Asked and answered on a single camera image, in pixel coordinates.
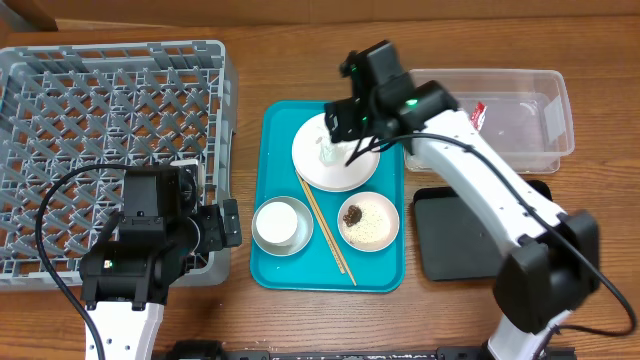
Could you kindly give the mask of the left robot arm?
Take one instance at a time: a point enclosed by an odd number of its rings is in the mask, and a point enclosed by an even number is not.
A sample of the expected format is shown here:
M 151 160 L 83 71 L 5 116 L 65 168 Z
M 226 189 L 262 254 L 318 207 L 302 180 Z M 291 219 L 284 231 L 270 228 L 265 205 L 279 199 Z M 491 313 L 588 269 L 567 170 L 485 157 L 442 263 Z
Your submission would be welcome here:
M 170 286 L 196 254 L 242 242 L 237 202 L 199 202 L 198 168 L 130 167 L 124 203 L 80 263 L 89 359 L 149 359 Z

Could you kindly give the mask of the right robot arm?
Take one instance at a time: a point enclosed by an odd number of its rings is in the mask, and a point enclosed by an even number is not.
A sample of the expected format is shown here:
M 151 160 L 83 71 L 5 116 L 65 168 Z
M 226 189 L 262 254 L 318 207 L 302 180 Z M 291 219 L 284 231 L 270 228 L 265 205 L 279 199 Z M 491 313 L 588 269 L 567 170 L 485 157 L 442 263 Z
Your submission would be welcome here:
M 482 222 L 503 263 L 494 298 L 503 313 L 485 345 L 492 359 L 537 359 L 562 322 L 599 287 L 599 229 L 523 180 L 481 137 L 437 81 L 415 85 L 381 41 L 340 65 L 352 95 L 325 107 L 334 143 L 370 140 L 351 157 L 401 143 L 440 175 Z

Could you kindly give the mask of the pile of white rice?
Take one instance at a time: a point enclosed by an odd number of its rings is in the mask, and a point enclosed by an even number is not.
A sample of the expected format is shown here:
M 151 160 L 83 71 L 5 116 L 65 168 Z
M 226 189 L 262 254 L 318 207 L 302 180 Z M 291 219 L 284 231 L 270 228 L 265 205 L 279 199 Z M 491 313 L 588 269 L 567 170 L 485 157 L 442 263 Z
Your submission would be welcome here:
M 384 208 L 376 202 L 363 201 L 354 205 L 363 211 L 362 219 L 352 227 L 346 227 L 343 222 L 344 238 L 359 246 L 369 246 L 382 242 L 388 236 L 391 225 Z

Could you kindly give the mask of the white napkin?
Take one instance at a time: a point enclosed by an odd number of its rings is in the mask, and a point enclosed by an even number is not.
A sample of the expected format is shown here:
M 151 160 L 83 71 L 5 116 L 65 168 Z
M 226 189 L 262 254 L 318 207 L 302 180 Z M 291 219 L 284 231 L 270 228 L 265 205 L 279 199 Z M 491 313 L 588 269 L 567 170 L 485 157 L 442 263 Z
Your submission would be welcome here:
M 348 143 L 333 143 L 329 137 L 318 137 L 319 161 L 326 167 L 344 164 L 351 152 Z

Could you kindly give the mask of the small pink bowl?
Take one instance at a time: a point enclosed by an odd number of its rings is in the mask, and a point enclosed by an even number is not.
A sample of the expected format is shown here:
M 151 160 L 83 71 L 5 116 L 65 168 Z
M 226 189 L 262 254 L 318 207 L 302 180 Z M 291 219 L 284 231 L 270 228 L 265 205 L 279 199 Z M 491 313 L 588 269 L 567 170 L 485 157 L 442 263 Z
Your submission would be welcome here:
M 337 222 L 343 240 L 362 252 L 378 252 L 389 247 L 400 231 L 396 207 L 375 192 L 350 196 L 340 207 Z

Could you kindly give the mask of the brown food piece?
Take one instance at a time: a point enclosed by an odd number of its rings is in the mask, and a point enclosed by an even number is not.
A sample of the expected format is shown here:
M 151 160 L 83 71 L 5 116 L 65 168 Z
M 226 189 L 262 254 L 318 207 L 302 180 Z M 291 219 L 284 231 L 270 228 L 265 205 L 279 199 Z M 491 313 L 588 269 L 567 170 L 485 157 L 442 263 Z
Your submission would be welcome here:
M 350 205 L 343 215 L 342 220 L 346 227 L 352 227 L 359 223 L 362 219 L 363 211 L 357 205 Z

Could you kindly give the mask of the red snack wrapper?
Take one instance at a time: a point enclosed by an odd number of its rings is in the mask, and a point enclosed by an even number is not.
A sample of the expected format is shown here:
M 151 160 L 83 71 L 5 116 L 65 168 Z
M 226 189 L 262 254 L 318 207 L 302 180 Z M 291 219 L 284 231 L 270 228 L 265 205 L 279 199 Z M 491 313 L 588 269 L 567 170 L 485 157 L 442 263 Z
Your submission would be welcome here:
M 482 102 L 478 102 L 476 107 L 474 108 L 474 111 L 470 115 L 469 120 L 477 131 L 480 131 L 484 125 L 484 121 L 486 118 L 486 111 L 487 111 L 486 105 L 483 104 Z

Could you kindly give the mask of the white paper cup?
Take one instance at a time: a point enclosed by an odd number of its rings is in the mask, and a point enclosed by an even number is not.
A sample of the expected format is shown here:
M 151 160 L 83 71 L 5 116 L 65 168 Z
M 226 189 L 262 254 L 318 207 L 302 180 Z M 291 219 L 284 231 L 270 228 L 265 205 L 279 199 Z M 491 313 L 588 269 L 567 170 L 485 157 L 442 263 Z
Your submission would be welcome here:
M 259 209 L 255 225 L 266 243 L 287 246 L 293 242 L 298 228 L 297 213 L 284 201 L 271 201 Z

